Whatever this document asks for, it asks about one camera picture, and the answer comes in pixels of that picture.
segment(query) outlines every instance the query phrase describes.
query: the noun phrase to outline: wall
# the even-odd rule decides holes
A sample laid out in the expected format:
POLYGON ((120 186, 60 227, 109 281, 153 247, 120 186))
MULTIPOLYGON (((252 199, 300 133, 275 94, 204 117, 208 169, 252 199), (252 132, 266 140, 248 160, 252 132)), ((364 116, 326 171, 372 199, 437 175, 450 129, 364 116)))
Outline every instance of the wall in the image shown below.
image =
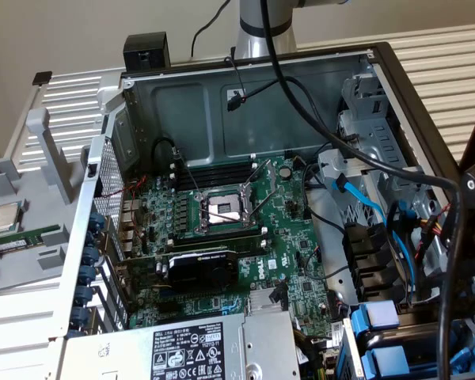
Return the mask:
MULTIPOLYGON (((222 0, 0 0, 0 153, 33 75, 123 65, 128 34, 165 30, 173 61, 187 59, 193 33, 222 0)), ((475 0, 351 0, 297 9, 298 43, 475 23, 475 0)), ((198 39, 196 56, 235 43, 238 1, 198 39)))

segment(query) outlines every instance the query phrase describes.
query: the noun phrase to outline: capacitor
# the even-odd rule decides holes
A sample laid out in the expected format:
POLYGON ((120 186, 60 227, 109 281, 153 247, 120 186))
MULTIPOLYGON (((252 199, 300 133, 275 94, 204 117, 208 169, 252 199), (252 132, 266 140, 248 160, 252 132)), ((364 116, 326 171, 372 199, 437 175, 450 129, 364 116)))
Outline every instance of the capacitor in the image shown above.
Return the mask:
POLYGON ((282 166, 281 168, 279 168, 278 173, 279 173, 279 177, 283 181, 288 181, 292 178, 292 170, 288 166, 282 166))
POLYGON ((169 174, 169 185, 171 188, 176 186, 176 180, 177 180, 177 177, 175 173, 169 174))
POLYGON ((324 303, 321 303, 318 308, 320 309, 320 314, 321 315, 326 315, 327 314, 327 306, 324 303))
POLYGON ((161 265, 161 273, 162 275, 166 275, 167 274, 167 269, 169 268, 168 266, 168 263, 167 263, 167 260, 164 260, 164 262, 162 263, 161 265))

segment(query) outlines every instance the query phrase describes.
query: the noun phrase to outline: green circuit board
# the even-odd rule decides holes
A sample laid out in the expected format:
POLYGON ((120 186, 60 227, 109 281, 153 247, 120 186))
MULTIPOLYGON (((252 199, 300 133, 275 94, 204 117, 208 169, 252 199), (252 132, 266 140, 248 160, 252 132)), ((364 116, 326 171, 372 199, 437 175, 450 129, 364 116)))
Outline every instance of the green circuit board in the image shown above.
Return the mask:
MULTIPOLYGON (((130 328, 152 326, 183 317, 242 313, 250 291, 265 288, 273 291, 280 282, 285 282, 292 321, 307 335, 328 335, 330 318, 321 313, 321 305, 327 305, 325 285, 309 279, 302 264, 318 246, 312 219, 303 218, 302 171, 294 170, 292 159, 284 159, 283 156, 260 158, 255 162, 260 165, 267 159, 271 159, 275 170, 276 189, 255 215, 256 225, 250 226, 248 237, 170 248, 167 245, 169 237, 182 241, 182 238, 197 236, 195 230, 200 224, 200 204, 195 199, 196 192, 171 192, 165 186, 166 178, 160 177, 149 179, 144 186, 146 191, 135 194, 135 198, 141 199, 142 204, 147 206, 138 228, 147 232, 153 227, 154 239, 149 239, 145 247, 136 237, 131 258, 123 262, 134 279, 133 288, 138 299, 138 310, 131 315, 130 328), (290 179, 282 180, 279 170, 286 167, 292 175, 290 179), (268 229, 267 234, 261 234, 262 227, 268 229), (165 262, 168 257, 180 252, 217 248, 238 253, 239 279, 223 292, 181 294, 163 285, 155 275, 155 264, 159 260, 165 262), (296 259, 296 253, 301 257, 300 261, 296 259)), ((271 180, 271 174, 266 169, 258 173, 252 182, 254 204, 272 192, 271 180)), ((229 223, 218 228, 235 227, 229 223)), ((308 271, 315 276, 324 275, 323 267, 316 258, 310 261, 308 271)))

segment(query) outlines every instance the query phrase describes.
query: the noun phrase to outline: power supply label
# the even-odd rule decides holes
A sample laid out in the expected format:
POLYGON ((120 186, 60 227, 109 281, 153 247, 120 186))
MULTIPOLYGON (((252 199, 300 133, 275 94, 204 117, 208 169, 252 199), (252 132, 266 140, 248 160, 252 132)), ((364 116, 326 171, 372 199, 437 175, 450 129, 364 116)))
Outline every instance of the power supply label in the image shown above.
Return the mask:
POLYGON ((151 380, 225 380, 223 324, 155 332, 151 380))

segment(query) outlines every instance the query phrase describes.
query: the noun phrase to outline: cpu socket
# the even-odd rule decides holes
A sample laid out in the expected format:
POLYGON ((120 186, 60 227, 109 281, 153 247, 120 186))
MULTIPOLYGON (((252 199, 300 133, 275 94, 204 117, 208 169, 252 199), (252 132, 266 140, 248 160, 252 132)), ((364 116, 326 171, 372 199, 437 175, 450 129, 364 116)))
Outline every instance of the cpu socket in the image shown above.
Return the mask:
POLYGON ((207 199, 208 222, 210 225, 235 223, 241 220, 243 206, 239 194, 211 196, 207 199))
POLYGON ((195 195, 195 199, 199 202, 199 226, 195 228, 194 232, 197 234, 207 234, 211 233, 211 228, 215 228, 215 232, 218 230, 218 233, 232 233, 235 230, 243 230, 255 226, 257 224, 257 212, 268 202, 275 191, 275 171, 271 160, 267 160, 256 168, 244 184, 210 188, 199 192, 195 195), (268 170, 271 191, 258 205, 253 206, 251 201, 251 181, 263 168, 268 170), (225 231, 218 228, 228 224, 234 224, 234 226, 226 228, 225 231))

